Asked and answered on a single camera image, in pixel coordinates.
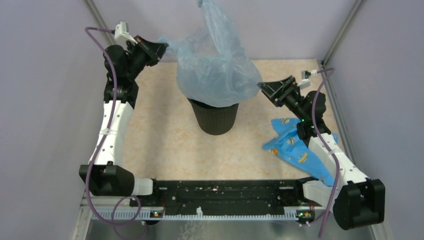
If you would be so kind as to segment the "translucent blue trash bag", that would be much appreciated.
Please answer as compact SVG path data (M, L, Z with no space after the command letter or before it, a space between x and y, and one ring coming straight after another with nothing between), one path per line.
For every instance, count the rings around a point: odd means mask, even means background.
M177 63L176 83L188 98L216 108L255 97L262 76L246 55L234 20L215 0L199 0L204 24L179 40L164 35L165 56Z

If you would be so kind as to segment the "black plastic trash bin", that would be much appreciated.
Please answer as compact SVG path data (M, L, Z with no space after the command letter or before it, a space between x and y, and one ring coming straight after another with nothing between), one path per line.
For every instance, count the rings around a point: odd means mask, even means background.
M238 103L226 107L213 107L194 99L187 100L191 104L199 127L205 133L219 136L233 128L238 113Z

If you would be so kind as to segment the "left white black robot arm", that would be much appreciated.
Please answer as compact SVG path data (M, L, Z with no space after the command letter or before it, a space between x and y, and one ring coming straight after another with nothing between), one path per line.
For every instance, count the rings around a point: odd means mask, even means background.
M149 207L160 202L151 178L137 178L123 168L123 148L127 125L135 109L139 86L137 76L145 67L159 63L168 44L151 42L140 36L127 40L125 47L113 44L101 48L107 69L103 92L103 119L96 148L78 174L94 196L141 196Z

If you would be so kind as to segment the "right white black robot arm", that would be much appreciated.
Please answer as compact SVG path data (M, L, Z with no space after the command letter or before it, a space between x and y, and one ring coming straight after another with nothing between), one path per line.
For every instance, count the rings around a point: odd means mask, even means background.
M311 175L293 192L299 206L311 201L333 214L343 230L380 224L385 220L386 188L379 179L363 173L339 147L323 119L326 95L320 90L301 94L293 76L258 87L276 107L286 107L293 118L271 122L277 136L263 149Z

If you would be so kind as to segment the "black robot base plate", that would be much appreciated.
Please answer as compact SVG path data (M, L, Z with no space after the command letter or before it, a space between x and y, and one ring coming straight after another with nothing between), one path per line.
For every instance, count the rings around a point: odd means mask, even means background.
M301 192L301 179L154 180L150 195L138 195L131 207L158 207L170 215L277 215L288 207L317 206Z

